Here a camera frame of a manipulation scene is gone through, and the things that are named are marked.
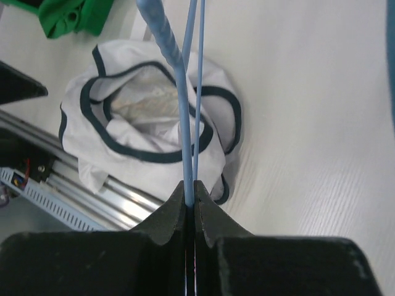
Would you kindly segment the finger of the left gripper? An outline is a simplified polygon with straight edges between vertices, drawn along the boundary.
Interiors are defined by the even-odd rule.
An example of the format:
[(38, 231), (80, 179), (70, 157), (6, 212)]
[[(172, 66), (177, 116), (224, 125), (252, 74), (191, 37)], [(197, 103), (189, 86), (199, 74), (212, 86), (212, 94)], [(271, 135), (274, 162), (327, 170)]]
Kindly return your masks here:
[(1, 105), (46, 97), (47, 88), (39, 81), (1, 62)]

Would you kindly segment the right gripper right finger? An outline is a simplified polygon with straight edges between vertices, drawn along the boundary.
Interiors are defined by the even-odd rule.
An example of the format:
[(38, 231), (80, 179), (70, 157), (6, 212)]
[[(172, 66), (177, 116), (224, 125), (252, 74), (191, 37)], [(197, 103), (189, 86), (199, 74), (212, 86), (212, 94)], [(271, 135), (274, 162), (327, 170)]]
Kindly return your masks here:
[(194, 184), (198, 295), (381, 295), (369, 262), (352, 240), (258, 236)]

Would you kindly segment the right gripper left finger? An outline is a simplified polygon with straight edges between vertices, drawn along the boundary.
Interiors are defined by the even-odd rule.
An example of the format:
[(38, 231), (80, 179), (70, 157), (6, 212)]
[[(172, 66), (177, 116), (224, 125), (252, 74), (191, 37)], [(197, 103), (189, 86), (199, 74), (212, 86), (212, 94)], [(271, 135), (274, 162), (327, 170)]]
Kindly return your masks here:
[(127, 231), (20, 232), (1, 244), (2, 295), (184, 295), (184, 189)]

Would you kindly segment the white navy-trimmed tank top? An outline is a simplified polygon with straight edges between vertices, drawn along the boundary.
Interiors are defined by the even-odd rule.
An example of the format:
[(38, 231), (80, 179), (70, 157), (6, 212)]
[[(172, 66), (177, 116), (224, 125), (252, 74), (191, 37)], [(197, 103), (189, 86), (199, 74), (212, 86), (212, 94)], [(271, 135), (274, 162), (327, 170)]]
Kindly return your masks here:
[[(60, 105), (59, 140), (78, 160), (82, 184), (99, 192), (115, 179), (167, 200), (183, 177), (174, 74), (149, 41), (98, 44), (93, 63), (72, 79)], [(194, 143), (198, 55), (187, 70), (191, 143)], [(202, 70), (198, 178), (211, 198), (230, 196), (227, 176), (240, 142), (242, 110), (232, 84), (215, 63)]]

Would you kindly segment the blue hanger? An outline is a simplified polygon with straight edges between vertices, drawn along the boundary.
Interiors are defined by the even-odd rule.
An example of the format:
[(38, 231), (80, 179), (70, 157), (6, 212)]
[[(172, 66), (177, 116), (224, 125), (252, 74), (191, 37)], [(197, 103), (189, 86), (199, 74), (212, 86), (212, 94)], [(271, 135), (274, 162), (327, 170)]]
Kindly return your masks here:
[(189, 100), (186, 81), (186, 70), (189, 65), (189, 56), (194, 32), (197, 1), (189, 4), (183, 46), (180, 49), (175, 40), (168, 18), (166, 17), (162, 1), (137, 1), (138, 10), (149, 27), (163, 57), (173, 68), (178, 92), (178, 108), (180, 116), (182, 163), (184, 177), (185, 204), (191, 208), (194, 205), (193, 182), (197, 180), (199, 163), (199, 133), (201, 119), (201, 88), (202, 88), (202, 58), (203, 43), (199, 41), (198, 51), (198, 86), (196, 98), (196, 118), (194, 143), (191, 143), (191, 130), (189, 119)]

